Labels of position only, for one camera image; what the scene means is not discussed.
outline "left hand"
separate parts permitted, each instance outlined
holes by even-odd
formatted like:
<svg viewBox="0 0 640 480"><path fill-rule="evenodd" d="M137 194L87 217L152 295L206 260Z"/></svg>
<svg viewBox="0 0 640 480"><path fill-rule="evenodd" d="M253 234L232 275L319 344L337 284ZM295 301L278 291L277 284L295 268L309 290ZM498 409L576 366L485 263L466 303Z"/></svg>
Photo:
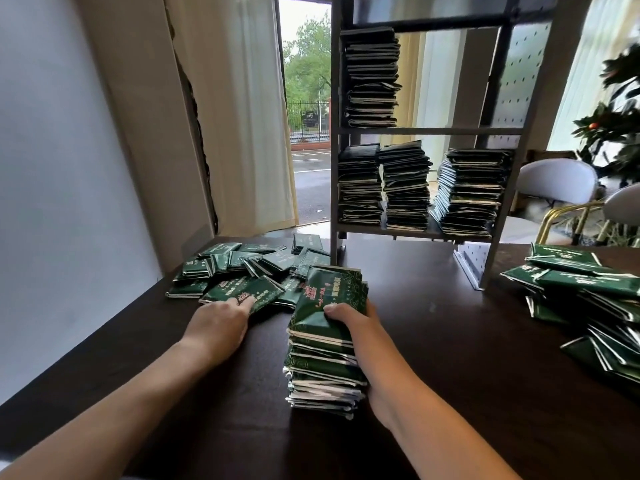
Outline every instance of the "left hand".
<svg viewBox="0 0 640 480"><path fill-rule="evenodd" d="M242 343L254 303L255 298L250 296L240 305L236 298L229 298L199 307L187 325L181 343L201 353L208 367L219 365Z"/></svg>

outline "chair backrest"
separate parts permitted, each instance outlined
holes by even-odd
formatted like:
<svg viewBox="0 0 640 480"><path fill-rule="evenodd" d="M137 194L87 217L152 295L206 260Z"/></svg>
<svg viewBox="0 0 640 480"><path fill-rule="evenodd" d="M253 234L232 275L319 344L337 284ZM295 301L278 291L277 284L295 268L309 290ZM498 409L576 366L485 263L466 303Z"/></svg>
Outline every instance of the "chair backrest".
<svg viewBox="0 0 640 480"><path fill-rule="evenodd" d="M608 221L640 226L640 184L621 188L604 202L602 209Z"/></svg>
<svg viewBox="0 0 640 480"><path fill-rule="evenodd" d="M598 176L590 165L565 158L524 165L516 184L520 193L575 205L590 201L597 186Z"/></svg>

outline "hand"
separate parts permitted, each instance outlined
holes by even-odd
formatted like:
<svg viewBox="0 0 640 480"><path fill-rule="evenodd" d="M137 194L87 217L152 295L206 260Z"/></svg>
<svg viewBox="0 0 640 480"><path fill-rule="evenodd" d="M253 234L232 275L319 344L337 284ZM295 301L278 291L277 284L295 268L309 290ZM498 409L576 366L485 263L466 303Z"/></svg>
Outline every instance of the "hand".
<svg viewBox="0 0 640 480"><path fill-rule="evenodd" d="M206 367L215 367L242 343L254 303L255 298L250 296L240 305L236 298L229 298L199 307L180 342L202 355Z"/></svg>
<svg viewBox="0 0 640 480"><path fill-rule="evenodd" d="M369 382L367 395L371 409L378 420L389 428L401 383L412 383L420 379L382 327L376 308L370 300L367 299L366 315L358 313L346 303L327 305L324 313L347 325L358 366Z"/></svg>

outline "sky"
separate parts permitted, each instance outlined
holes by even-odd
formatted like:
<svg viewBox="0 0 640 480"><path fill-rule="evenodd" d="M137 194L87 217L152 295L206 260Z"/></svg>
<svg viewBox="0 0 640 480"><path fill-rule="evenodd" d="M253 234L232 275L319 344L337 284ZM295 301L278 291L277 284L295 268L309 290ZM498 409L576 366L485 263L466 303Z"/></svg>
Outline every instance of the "sky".
<svg viewBox="0 0 640 480"><path fill-rule="evenodd" d="M299 0L278 0L280 4L280 30L282 42L296 39L298 27L307 19L318 20L325 13L331 16L331 5L325 3L303 2Z"/></svg>

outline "pile of packets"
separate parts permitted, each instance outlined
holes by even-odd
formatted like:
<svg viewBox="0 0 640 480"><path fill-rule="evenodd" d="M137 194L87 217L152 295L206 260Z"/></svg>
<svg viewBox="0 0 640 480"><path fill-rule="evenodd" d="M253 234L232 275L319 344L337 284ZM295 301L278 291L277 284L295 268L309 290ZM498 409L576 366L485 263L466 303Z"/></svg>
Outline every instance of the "pile of packets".
<svg viewBox="0 0 640 480"><path fill-rule="evenodd" d="M327 320L323 307L345 302L364 312L369 289L359 270L330 262L320 236L313 234L294 234L290 250L221 242L185 262L166 295L201 303L229 298L241 303L252 296L252 314L265 306L293 310L284 366L287 402L351 419L367 379L357 365L349 331Z"/></svg>
<svg viewBox="0 0 640 480"><path fill-rule="evenodd" d="M347 224L380 225L379 143L347 146L338 155L338 214Z"/></svg>
<svg viewBox="0 0 640 480"><path fill-rule="evenodd" d="M502 273L528 290L533 318L580 333L561 349L616 385L640 393L640 278L594 253L532 244L527 264Z"/></svg>
<svg viewBox="0 0 640 480"><path fill-rule="evenodd" d="M324 316L329 303L348 303L365 312L369 288L359 269L311 268L287 332L283 372L293 408L322 410L353 418L367 379L358 367L347 327Z"/></svg>
<svg viewBox="0 0 640 480"><path fill-rule="evenodd" d="M400 45L391 27L343 30L347 71L344 115L354 128L394 127Z"/></svg>
<svg viewBox="0 0 640 480"><path fill-rule="evenodd" d="M387 199L387 229L425 231L429 222L427 174L432 163L422 141L391 144L380 149L383 192Z"/></svg>
<svg viewBox="0 0 640 480"><path fill-rule="evenodd" d="M444 233L491 237L513 160L512 150L449 150L430 210Z"/></svg>

